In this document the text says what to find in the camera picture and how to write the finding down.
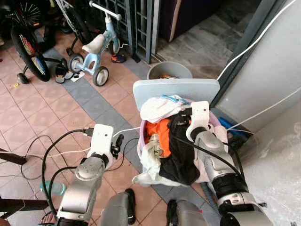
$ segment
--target plastic bucket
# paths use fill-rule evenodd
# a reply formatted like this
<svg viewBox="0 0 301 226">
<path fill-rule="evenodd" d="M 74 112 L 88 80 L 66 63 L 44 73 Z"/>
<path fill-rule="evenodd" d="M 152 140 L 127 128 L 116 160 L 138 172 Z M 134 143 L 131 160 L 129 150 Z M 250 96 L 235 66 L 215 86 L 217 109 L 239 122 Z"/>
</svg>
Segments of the plastic bucket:
<svg viewBox="0 0 301 226">
<path fill-rule="evenodd" d="M 192 79 L 192 73 L 187 67 L 171 61 L 154 65 L 147 73 L 147 79 L 159 79 L 164 73 L 179 79 Z"/>
</svg>

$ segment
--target bottle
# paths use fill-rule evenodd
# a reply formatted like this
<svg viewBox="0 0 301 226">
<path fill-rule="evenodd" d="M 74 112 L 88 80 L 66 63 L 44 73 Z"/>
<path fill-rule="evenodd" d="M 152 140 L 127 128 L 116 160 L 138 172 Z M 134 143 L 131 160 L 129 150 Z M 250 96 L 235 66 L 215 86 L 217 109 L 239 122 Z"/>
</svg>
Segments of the bottle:
<svg viewBox="0 0 301 226">
<path fill-rule="evenodd" d="M 46 189 L 47 191 L 49 191 L 49 184 L 50 181 L 46 181 Z M 40 184 L 40 190 L 43 191 L 43 185 Z M 54 181 L 52 184 L 52 188 L 51 188 L 51 194 L 59 194 L 59 195 L 63 195 L 66 191 L 66 185 L 61 183 L 61 182 L 56 182 Z"/>
</svg>

